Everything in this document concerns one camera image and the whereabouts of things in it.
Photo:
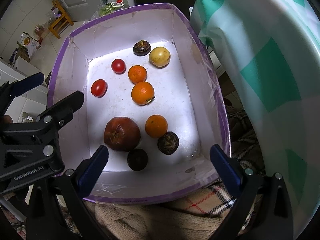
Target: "green and white fabric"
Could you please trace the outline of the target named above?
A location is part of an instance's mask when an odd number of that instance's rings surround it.
[[[320,200],[320,22],[307,0],[196,0],[190,21],[284,176],[297,237]]]

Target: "blue gripper pad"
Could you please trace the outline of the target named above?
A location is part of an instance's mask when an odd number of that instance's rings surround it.
[[[108,148],[100,145],[92,157],[88,160],[82,161],[78,168],[85,164],[85,169],[79,174],[76,180],[78,189],[77,193],[80,198],[90,195],[94,185],[96,184],[103,168],[106,166],[109,159]]]
[[[239,170],[242,168],[239,163],[227,157],[218,144],[211,147],[210,160],[228,192],[234,197],[239,197],[241,195],[241,185],[243,182],[243,176]]]
[[[14,97],[19,97],[29,90],[40,86],[43,81],[44,75],[41,72],[22,79],[21,81],[14,83],[12,86],[11,95]]]

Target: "black clamp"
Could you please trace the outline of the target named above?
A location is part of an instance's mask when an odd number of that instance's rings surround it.
[[[43,179],[34,184],[27,214],[28,240],[79,239],[68,229],[56,195],[63,195],[68,212],[83,239],[116,239],[110,232],[100,228],[82,200],[92,191],[108,158],[107,147],[100,146],[75,171],[69,169],[62,176]]]
[[[0,87],[0,118],[10,103],[30,89],[41,85],[42,73]],[[43,113],[37,122],[0,125],[0,195],[25,188],[39,179],[64,170],[58,131],[81,108],[84,95],[77,91]]]
[[[228,192],[237,198],[229,214],[210,240],[292,240],[293,217],[289,194],[280,173],[272,177],[243,170],[233,158],[228,158],[215,144],[210,150],[210,160],[220,175]],[[250,230],[237,236],[254,203],[256,195],[263,194],[259,212]]]

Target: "fabric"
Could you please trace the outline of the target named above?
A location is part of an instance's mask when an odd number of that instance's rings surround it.
[[[241,166],[264,175],[264,163],[257,137],[246,112],[226,106],[231,136],[232,156]],[[257,212],[257,197],[243,225],[243,229]],[[119,240],[194,240],[208,239],[228,215],[235,203],[220,179],[186,197],[158,205],[113,205],[86,202],[88,210],[104,229]],[[69,229],[81,235],[68,209],[62,214]],[[21,237],[25,239],[25,223],[5,211]]]
[[[234,84],[267,175],[282,173],[297,237],[320,200],[320,22],[307,0],[196,0],[190,23]]]

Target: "plaid blanket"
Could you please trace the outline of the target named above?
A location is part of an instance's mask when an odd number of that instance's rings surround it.
[[[257,137],[243,109],[226,106],[231,135],[232,157],[241,166],[265,174]],[[260,198],[257,197],[242,229],[252,222]],[[236,198],[220,179],[184,198],[150,206],[122,206],[86,202],[98,223],[120,240],[127,239],[208,239],[222,223]],[[79,234],[68,210],[62,209],[69,228]],[[7,217],[25,238],[25,227],[8,212]]]

